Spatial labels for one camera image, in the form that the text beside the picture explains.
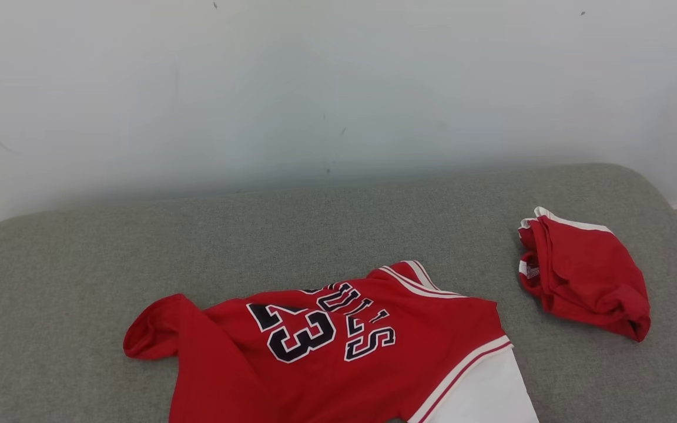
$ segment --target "gray sofa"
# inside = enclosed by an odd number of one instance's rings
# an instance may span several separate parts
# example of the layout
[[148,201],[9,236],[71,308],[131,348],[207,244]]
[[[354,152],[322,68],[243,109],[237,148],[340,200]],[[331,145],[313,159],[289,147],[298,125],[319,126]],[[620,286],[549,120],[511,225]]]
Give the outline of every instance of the gray sofa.
[[[516,228],[535,206],[606,225],[623,241],[651,301],[644,342],[546,315],[521,288]],[[406,259],[424,263],[441,289],[497,301],[542,423],[677,421],[677,216],[645,179],[611,165],[6,220],[0,421],[166,421],[176,361],[122,350],[154,300],[183,292],[207,307]]]

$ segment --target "white wall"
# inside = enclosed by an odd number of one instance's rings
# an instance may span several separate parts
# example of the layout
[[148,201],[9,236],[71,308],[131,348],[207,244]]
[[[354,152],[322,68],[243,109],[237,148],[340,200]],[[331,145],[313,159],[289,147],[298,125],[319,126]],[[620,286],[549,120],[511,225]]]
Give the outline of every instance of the white wall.
[[677,204],[677,0],[216,2],[0,0],[0,220],[584,161]]

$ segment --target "red basketball jersey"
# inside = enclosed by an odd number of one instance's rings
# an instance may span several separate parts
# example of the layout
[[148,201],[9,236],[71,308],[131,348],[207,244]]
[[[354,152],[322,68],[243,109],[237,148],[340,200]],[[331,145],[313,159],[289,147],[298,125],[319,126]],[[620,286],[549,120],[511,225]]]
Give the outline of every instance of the red basketball jersey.
[[432,421],[462,375],[510,347],[495,303],[440,291],[416,261],[204,311],[173,295],[124,340],[132,358],[179,356],[172,423]]

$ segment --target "gray couch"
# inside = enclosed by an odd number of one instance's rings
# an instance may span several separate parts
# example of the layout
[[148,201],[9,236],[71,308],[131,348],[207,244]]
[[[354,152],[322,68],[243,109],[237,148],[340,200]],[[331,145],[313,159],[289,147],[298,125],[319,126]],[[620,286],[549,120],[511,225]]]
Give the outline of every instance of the gray couch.
[[[615,232],[643,271],[641,344],[541,311],[518,282],[535,206]],[[542,423],[677,421],[677,216],[618,166],[134,203],[0,223],[0,421],[166,421],[175,360],[134,361],[124,333],[183,292],[206,307],[321,287],[397,260],[495,300]]]

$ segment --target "clothing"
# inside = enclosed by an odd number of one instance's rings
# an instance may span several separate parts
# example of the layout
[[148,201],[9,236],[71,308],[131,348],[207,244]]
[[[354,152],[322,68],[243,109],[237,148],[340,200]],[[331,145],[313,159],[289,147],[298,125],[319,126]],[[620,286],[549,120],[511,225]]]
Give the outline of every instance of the clothing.
[[561,219],[538,207],[519,228],[527,248],[522,286],[548,313],[642,342],[651,326],[647,288],[626,247],[607,227]]
[[511,346],[495,303],[441,291],[416,261],[204,311],[173,295],[124,342],[132,358],[179,356],[172,423],[537,421]]

